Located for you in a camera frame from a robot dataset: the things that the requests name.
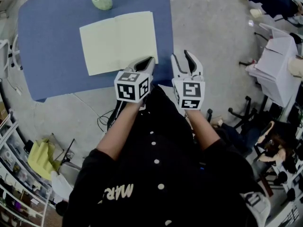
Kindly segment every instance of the shelf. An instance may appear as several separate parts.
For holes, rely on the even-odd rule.
[[[0,188],[1,188],[4,192],[6,192],[6,194],[8,194],[10,197],[12,197],[14,200],[16,200],[17,202],[19,202],[21,205],[23,205],[24,207],[26,207],[26,208],[29,209],[29,210],[32,210],[33,212],[35,212],[35,214],[37,214],[37,215],[43,217],[42,214],[38,213],[36,210],[32,209],[30,206],[27,206],[24,202],[22,202],[20,199],[16,198],[16,197],[15,197],[13,194],[11,194],[9,191],[7,191],[7,190],[5,189],[5,187],[3,187],[1,184],[0,184]]]
[[[12,215],[16,216],[18,219],[22,220],[23,222],[28,223],[28,224],[30,224],[30,225],[32,225],[32,226],[35,226],[35,227],[41,227],[41,226],[36,225],[36,224],[34,224],[33,222],[29,221],[28,219],[23,218],[23,217],[20,216],[17,212],[15,212],[14,210],[12,210],[12,209],[9,208],[9,207],[4,206],[2,203],[0,203],[0,206],[3,207],[7,212],[11,213]]]
[[[1,138],[0,148],[3,147],[4,143],[8,140],[8,138],[12,135],[14,130],[18,127],[18,121],[14,122],[13,125],[9,128],[9,130],[3,135]]]
[[[33,170],[32,170],[29,166],[27,166],[26,163],[25,163],[22,159],[20,159],[20,158],[17,156],[16,150],[15,150],[14,148],[12,148],[11,146],[9,146],[9,144],[6,143],[6,142],[4,143],[4,145],[8,148],[8,150],[9,150],[9,151],[12,153],[12,155],[15,157],[16,162],[18,163],[18,165],[19,165],[23,170],[27,171],[27,172],[29,173],[29,175],[30,175],[31,177],[33,177],[37,182],[39,182],[39,183],[41,184],[41,187],[43,187],[43,188],[47,191],[48,188],[45,187],[45,186],[43,185],[44,183],[40,182],[41,179],[39,179],[39,177],[35,175],[36,173],[33,172]]]
[[[23,182],[21,182],[18,178],[16,178],[16,177],[14,176],[13,173],[11,172],[11,170],[8,168],[8,166],[4,163],[4,161],[3,161],[1,158],[0,158],[0,163],[4,166],[4,168],[6,169],[7,173],[8,173],[9,175],[11,175],[18,183],[20,183],[20,184],[23,186],[24,190],[25,190],[29,195],[31,195],[34,199],[36,199],[36,200],[39,201],[40,203],[42,203],[42,204],[44,204],[44,205],[47,204],[47,202],[44,202],[43,200],[41,200],[38,196],[36,196],[36,195],[33,193],[33,191],[32,191],[31,189],[29,189],[27,186],[25,186]]]

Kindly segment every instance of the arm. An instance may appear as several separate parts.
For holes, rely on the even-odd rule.
[[[275,122],[273,121],[270,121],[269,123],[271,123],[271,127],[263,134],[259,137],[258,139],[258,144],[261,144],[264,140],[265,140],[265,137],[269,134],[269,132],[273,129],[274,125],[275,125]]]
[[[127,103],[119,117],[97,145],[97,150],[117,160],[132,129],[141,104]]]
[[[88,227],[92,219],[90,216],[99,214],[94,212],[96,205],[102,200],[107,183],[115,172],[115,160],[126,142],[139,108],[140,104],[128,103],[97,148],[85,158],[70,194],[63,227]]]
[[[205,169],[211,171],[235,191],[263,192],[253,180],[253,171],[246,159],[226,144],[198,110],[186,112],[200,147],[204,150]]]
[[[284,149],[280,149],[277,154],[274,155],[274,157],[267,157],[264,153],[259,157],[259,161],[263,162],[272,162],[272,161],[285,161],[286,159],[286,152]]]
[[[209,122],[203,117],[199,110],[187,110],[186,114],[194,129],[196,137],[202,150],[207,149],[220,139]]]

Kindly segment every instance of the forearm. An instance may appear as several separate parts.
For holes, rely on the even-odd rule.
[[[263,135],[261,135],[261,136],[258,138],[258,144],[261,144],[261,143],[265,140],[266,136],[269,134],[269,132],[270,132],[270,131],[272,130],[272,128],[274,127],[275,122],[271,121],[270,123],[271,123],[271,127],[270,127]]]
[[[194,129],[195,135],[200,143],[202,150],[207,149],[220,139],[209,122],[203,117],[199,110],[187,110],[186,114]]]
[[[128,103],[113,126],[97,145],[97,149],[117,160],[132,129],[139,109],[139,104]]]
[[[275,157],[267,157],[265,154],[262,154],[259,157],[259,161],[263,161],[263,162],[272,162],[272,161],[275,161],[275,160],[276,160]]]

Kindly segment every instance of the wrist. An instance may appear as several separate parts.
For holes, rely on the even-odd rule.
[[[200,110],[185,110],[185,113],[187,114],[188,117],[190,117],[200,114],[201,112]]]
[[[139,111],[141,105],[142,105],[142,102],[139,102],[139,103],[127,103],[126,106],[125,106],[125,109],[137,113]]]

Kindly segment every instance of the blank page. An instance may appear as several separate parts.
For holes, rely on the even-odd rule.
[[[80,28],[89,75],[120,70],[115,19],[105,19]]]
[[[138,12],[115,18],[120,35],[120,69],[138,58],[152,56],[158,64],[152,12]]]
[[[139,58],[152,56],[158,64],[151,12],[105,19],[80,28],[89,75],[123,70]]]

